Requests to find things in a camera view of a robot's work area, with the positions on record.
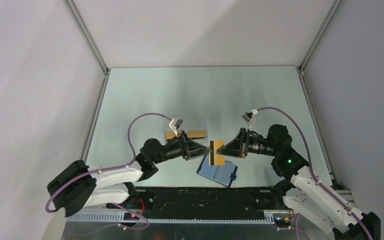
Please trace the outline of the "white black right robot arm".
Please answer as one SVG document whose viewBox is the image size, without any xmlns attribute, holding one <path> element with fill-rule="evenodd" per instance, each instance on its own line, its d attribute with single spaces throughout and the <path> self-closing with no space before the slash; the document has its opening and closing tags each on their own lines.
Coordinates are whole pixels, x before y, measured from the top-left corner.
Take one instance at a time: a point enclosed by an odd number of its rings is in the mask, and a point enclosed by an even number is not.
<svg viewBox="0 0 384 240">
<path fill-rule="evenodd" d="M 283 180 L 271 189 L 271 204 L 288 207 L 307 218 L 331 240 L 379 240 L 381 220 L 364 213 L 312 171 L 309 161 L 292 148 L 287 127 L 272 125 L 267 137 L 241 128 L 229 143 L 217 149 L 219 155 L 245 158 L 248 154 L 272 156 L 271 165 Z"/>
</svg>

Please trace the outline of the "gold card with black stripe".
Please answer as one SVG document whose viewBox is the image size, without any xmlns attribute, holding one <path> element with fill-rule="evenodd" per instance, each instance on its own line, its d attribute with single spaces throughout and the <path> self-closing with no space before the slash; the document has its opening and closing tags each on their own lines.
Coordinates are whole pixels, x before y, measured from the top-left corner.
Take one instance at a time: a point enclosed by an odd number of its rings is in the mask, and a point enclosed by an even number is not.
<svg viewBox="0 0 384 240">
<path fill-rule="evenodd" d="M 211 140 L 209 142 L 209 147 L 212 152 L 209 154 L 209 165 L 210 166 L 224 166 L 225 165 L 225 156 L 218 153 L 218 150 L 224 146 L 225 142 L 223 140 Z"/>
</svg>

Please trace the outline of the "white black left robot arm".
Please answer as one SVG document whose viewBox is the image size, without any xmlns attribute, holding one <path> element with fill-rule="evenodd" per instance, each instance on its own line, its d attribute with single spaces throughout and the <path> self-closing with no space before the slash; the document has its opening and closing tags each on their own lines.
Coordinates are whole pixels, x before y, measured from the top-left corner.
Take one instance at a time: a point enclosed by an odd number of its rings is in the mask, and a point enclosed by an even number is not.
<svg viewBox="0 0 384 240">
<path fill-rule="evenodd" d="M 50 199 L 48 213 L 65 210 L 70 217 L 86 207 L 122 204 L 133 208 L 138 202 L 135 183 L 151 178 L 158 172 L 157 164 L 183 158 L 186 161 L 209 155 L 213 150 L 191 139 L 185 132 L 161 144 L 156 138 L 145 141 L 131 164 L 113 167 L 90 167 L 76 160 L 51 180 L 46 189 Z"/>
</svg>

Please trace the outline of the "blue leather card holder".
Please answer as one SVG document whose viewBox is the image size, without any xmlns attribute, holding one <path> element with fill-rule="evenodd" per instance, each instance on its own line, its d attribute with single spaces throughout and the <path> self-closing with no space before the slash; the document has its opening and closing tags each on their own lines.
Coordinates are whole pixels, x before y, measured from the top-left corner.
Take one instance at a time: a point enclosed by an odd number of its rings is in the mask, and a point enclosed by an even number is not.
<svg viewBox="0 0 384 240">
<path fill-rule="evenodd" d="M 230 161 L 226 161 L 224 165 L 210 165 L 209 155 L 205 155 L 196 173 L 226 188 L 230 188 L 237 179 L 237 170 L 238 167 Z"/>
</svg>

